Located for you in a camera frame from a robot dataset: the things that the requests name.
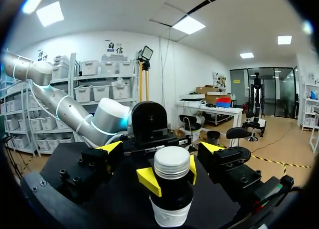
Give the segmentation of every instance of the ceiling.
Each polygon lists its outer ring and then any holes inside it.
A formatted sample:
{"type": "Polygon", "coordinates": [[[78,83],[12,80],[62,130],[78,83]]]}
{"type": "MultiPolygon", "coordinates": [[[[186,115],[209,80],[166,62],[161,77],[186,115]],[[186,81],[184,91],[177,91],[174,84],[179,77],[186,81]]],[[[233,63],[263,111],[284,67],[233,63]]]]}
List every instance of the ceiling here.
{"type": "MultiPolygon", "coordinates": [[[[169,27],[205,0],[43,0],[38,8],[60,1],[64,21],[43,27],[35,13],[19,15],[8,45],[19,51],[30,44],[69,33],[122,30],[168,38],[169,27]]],[[[190,15],[206,28],[186,35],[171,29],[171,40],[212,55],[228,66],[292,60],[308,41],[301,21],[285,0],[216,0],[190,15]],[[292,35],[291,45],[277,36],[292,35]],[[255,58],[239,54],[253,52],[255,58]]]]}

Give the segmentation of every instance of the yellow black caution tape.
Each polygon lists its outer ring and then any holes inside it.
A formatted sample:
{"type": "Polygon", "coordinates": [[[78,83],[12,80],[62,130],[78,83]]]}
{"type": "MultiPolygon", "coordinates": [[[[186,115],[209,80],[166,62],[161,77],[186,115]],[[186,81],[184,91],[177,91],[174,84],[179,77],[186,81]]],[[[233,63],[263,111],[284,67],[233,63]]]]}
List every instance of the yellow black caution tape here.
{"type": "Polygon", "coordinates": [[[26,169],[26,167],[28,166],[28,164],[31,162],[31,160],[34,158],[34,156],[32,156],[29,161],[25,164],[24,168],[22,169],[22,172],[26,169]]]}
{"type": "Polygon", "coordinates": [[[296,164],[292,164],[292,163],[283,163],[283,162],[278,162],[278,161],[273,161],[273,160],[269,160],[266,158],[261,158],[261,157],[257,157],[254,155],[251,155],[253,158],[257,158],[266,162],[270,162],[270,163],[278,163],[284,166],[284,176],[287,174],[287,166],[291,166],[291,167],[297,167],[297,168],[311,168],[311,166],[301,166],[301,165],[296,165],[296,164]]]}

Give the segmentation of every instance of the ceiling light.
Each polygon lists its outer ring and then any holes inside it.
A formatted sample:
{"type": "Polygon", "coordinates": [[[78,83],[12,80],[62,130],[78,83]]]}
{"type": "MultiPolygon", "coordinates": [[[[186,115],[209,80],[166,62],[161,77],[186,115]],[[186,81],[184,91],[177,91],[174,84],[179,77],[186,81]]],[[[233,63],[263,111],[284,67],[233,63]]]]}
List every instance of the ceiling light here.
{"type": "Polygon", "coordinates": [[[291,44],[292,36],[278,36],[278,45],[291,44]]]}
{"type": "Polygon", "coordinates": [[[37,10],[36,14],[44,27],[64,20],[59,1],[37,10]]]}
{"type": "Polygon", "coordinates": [[[241,53],[240,56],[242,58],[253,58],[254,57],[253,53],[241,53]]]}
{"type": "Polygon", "coordinates": [[[22,12],[31,14],[35,11],[42,0],[26,0],[22,6],[22,12]]]}
{"type": "Polygon", "coordinates": [[[183,18],[181,21],[173,25],[173,28],[187,34],[195,33],[196,31],[199,31],[205,27],[206,27],[205,25],[203,25],[202,23],[198,22],[197,20],[189,16],[183,18]]]}

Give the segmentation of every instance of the machine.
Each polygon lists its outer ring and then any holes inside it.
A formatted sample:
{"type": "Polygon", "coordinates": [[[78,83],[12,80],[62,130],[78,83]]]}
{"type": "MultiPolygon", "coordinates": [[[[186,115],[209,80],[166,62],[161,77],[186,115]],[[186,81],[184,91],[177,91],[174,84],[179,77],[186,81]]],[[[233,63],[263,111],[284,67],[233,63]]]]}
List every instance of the machine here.
{"type": "MultiPolygon", "coordinates": [[[[50,86],[48,63],[9,52],[2,61],[7,75],[31,79],[32,95],[39,105],[44,109],[41,100],[52,117],[91,145],[60,144],[40,174],[23,177],[22,190],[39,217],[53,228],[156,228],[149,201],[150,194],[161,197],[153,173],[154,154],[166,146],[190,145],[191,137],[176,138],[167,128],[165,109],[157,103],[141,102],[130,111],[104,98],[92,116],[69,95],[50,86]]],[[[260,100],[261,86],[256,83],[260,100]]],[[[262,183],[261,172],[244,164],[249,158],[245,148],[200,143],[198,158],[192,155],[187,174],[194,184],[194,199],[186,227],[257,228],[268,220],[291,190],[293,179],[273,177],[262,183]]]]}
{"type": "MultiPolygon", "coordinates": [[[[260,136],[263,137],[266,130],[266,120],[262,119],[265,117],[264,113],[264,104],[265,104],[265,86],[261,84],[261,80],[259,78],[259,73],[255,73],[256,77],[254,78],[254,84],[250,85],[250,109],[252,108],[253,112],[253,122],[245,122],[243,123],[243,128],[256,128],[261,130],[260,136]]],[[[257,139],[252,136],[250,137],[251,141],[256,141],[257,139]]]]}

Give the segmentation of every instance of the cardboard box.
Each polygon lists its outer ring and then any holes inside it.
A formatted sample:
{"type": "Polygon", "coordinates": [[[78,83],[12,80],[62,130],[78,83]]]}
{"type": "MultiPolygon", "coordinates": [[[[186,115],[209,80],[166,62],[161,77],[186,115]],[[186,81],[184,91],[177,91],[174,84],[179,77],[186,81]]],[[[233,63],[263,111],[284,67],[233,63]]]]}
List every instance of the cardboard box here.
{"type": "Polygon", "coordinates": [[[207,92],[219,92],[219,88],[211,86],[211,85],[206,85],[205,87],[196,88],[196,93],[207,94],[207,92]]]}
{"type": "Polygon", "coordinates": [[[205,95],[206,102],[213,105],[216,105],[217,100],[220,98],[231,98],[231,95],[205,95]]]}

